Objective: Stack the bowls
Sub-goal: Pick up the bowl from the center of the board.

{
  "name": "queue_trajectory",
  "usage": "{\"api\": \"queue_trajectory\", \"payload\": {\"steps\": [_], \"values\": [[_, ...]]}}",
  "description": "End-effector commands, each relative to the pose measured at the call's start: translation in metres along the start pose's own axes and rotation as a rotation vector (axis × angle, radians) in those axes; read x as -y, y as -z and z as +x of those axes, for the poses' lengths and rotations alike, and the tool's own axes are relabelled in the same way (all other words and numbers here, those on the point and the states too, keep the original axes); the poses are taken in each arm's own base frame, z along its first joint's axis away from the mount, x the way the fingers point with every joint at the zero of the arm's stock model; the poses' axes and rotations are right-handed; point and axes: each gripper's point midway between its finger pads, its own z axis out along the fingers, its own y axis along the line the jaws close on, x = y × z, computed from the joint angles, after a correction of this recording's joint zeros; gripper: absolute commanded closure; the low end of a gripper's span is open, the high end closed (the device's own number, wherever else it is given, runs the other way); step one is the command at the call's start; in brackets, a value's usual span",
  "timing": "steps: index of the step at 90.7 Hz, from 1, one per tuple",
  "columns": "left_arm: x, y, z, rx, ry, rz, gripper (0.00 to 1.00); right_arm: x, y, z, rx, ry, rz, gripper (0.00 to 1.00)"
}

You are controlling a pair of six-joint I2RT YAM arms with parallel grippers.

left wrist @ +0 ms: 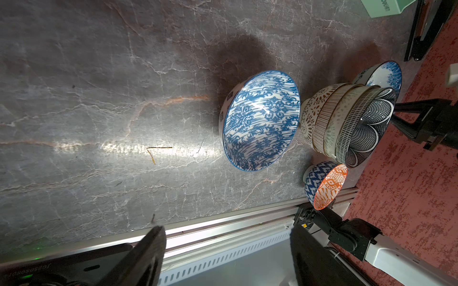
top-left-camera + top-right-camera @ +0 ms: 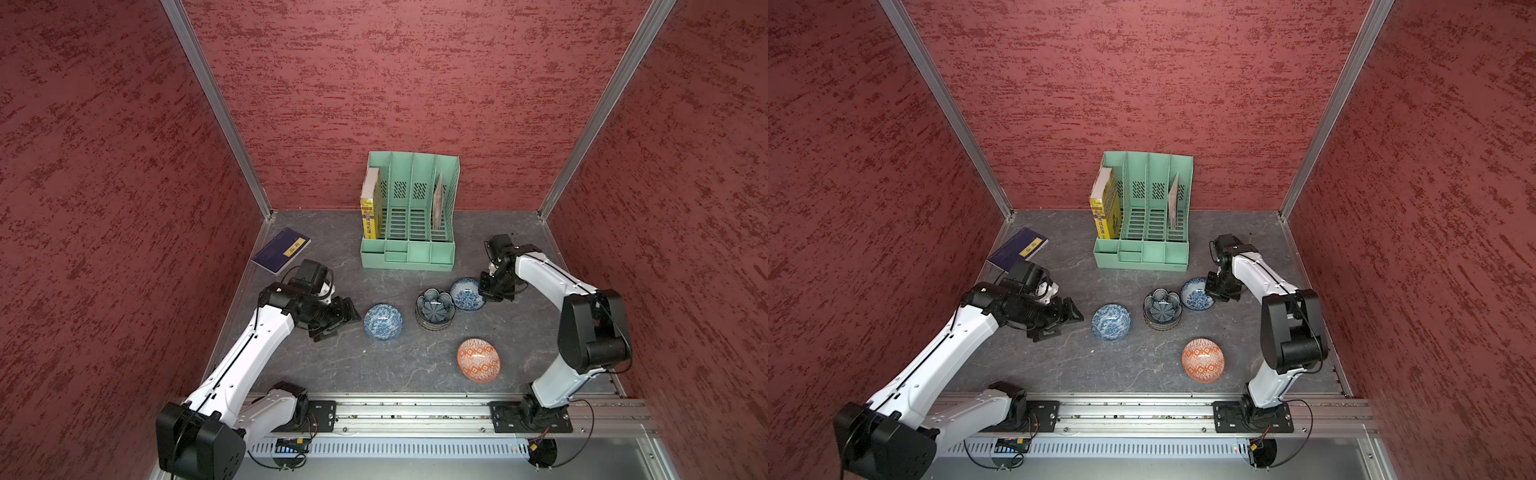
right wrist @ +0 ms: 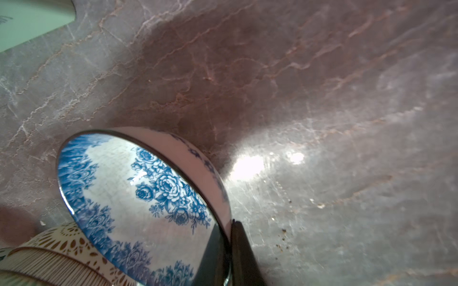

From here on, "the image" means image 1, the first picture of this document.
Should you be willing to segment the pink striped bowl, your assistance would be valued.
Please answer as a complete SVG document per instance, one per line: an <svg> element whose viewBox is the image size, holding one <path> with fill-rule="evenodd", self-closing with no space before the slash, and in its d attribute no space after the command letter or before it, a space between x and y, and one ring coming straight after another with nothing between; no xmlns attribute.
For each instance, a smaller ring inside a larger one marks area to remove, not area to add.
<svg viewBox="0 0 458 286"><path fill-rule="evenodd" d="M350 84L346 85L344 87L339 88L337 91L335 91L329 99L326 101L325 105L321 109L315 127L314 127L314 132L312 136L312 142L314 148L322 153L324 153L324 136L325 136L325 131L328 126L328 123L330 121L330 118L332 116L332 113L334 112L338 102L341 100L343 95L352 87L355 87L355 84Z"/></svg>

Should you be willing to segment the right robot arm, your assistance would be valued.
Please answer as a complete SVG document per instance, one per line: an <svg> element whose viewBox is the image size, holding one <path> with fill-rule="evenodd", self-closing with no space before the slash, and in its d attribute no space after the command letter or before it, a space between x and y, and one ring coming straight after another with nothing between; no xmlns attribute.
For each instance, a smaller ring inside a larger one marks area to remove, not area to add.
<svg viewBox="0 0 458 286"><path fill-rule="evenodd" d="M458 105L450 100L401 103L394 111L417 114L412 123L396 115L390 122L408 139L424 143L426 150L432 151L440 144L453 149L458 147ZM457 279L403 249L365 220L343 220L328 207L318 205L314 205L311 217L331 242L405 286L455 286L458 283Z"/></svg>

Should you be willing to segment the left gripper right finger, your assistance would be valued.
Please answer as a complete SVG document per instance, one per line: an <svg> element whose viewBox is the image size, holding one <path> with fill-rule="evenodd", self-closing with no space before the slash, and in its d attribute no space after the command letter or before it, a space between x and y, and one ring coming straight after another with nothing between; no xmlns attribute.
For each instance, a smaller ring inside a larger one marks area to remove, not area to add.
<svg viewBox="0 0 458 286"><path fill-rule="evenodd" d="M303 226L292 228L290 245L299 286L363 286L364 282L338 262Z"/></svg>

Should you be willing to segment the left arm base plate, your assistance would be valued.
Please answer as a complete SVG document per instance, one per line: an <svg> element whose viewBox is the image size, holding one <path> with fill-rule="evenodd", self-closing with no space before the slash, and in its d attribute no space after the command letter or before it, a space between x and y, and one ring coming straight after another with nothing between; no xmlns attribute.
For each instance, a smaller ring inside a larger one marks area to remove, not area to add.
<svg viewBox="0 0 458 286"><path fill-rule="evenodd" d="M1 267L2 286L94 286L132 249L114 245L53 259L36 258Z"/></svg>

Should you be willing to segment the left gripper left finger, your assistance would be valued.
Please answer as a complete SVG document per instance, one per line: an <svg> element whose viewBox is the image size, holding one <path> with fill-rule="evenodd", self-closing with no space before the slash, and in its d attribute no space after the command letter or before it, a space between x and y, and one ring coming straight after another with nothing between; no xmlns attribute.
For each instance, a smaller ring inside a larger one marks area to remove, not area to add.
<svg viewBox="0 0 458 286"><path fill-rule="evenodd" d="M165 228L155 226L97 284L99 286L157 286L166 244Z"/></svg>

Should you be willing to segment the dark flower pattern bowl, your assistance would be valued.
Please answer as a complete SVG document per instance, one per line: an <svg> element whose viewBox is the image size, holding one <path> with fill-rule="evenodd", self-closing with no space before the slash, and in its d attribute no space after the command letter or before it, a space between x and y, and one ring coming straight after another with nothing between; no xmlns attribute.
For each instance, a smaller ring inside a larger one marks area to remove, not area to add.
<svg viewBox="0 0 458 286"><path fill-rule="evenodd" d="M356 168L370 157L388 127L396 95L392 88L374 86L357 100L338 135L337 162Z"/></svg>

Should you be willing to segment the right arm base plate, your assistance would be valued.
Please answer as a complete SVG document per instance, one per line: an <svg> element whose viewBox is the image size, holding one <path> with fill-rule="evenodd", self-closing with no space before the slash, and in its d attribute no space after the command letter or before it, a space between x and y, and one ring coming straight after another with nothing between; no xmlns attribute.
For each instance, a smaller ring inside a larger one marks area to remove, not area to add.
<svg viewBox="0 0 458 286"><path fill-rule="evenodd" d="M304 226L310 229L313 225L317 225L326 234L340 225L342 218L332 209L325 207L322 210L315 209L311 203L304 203L298 207L294 217L293 226Z"/></svg>

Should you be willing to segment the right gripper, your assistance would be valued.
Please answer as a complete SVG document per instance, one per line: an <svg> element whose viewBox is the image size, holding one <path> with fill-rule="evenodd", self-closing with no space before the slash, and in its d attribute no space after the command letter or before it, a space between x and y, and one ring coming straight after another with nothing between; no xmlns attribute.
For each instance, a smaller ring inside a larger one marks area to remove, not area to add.
<svg viewBox="0 0 458 286"><path fill-rule="evenodd" d="M439 145L458 149L458 105L451 100L432 99L399 103L390 120L403 135L425 143L426 150Z"/></svg>

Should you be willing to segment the blue white rim bowl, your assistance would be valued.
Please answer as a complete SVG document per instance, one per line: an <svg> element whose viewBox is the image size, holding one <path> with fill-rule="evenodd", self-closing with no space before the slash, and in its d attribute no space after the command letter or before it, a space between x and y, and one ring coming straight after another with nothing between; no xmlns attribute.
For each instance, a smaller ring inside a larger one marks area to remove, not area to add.
<svg viewBox="0 0 458 286"><path fill-rule="evenodd" d="M360 72L353 80L353 84L378 85L382 88L392 88L399 93L402 86L401 67L395 61L376 64Z"/></svg>

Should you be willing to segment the white green triangle bowl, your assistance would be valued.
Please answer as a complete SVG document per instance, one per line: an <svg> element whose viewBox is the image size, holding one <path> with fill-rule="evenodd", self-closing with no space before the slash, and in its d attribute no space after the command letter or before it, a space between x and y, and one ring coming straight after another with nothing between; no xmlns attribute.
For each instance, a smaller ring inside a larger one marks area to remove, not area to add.
<svg viewBox="0 0 458 286"><path fill-rule="evenodd" d="M369 89L369 86L355 85L355 87L349 89L338 102L325 131L323 147L326 156L336 159L336 142L345 119L361 95Z"/></svg>

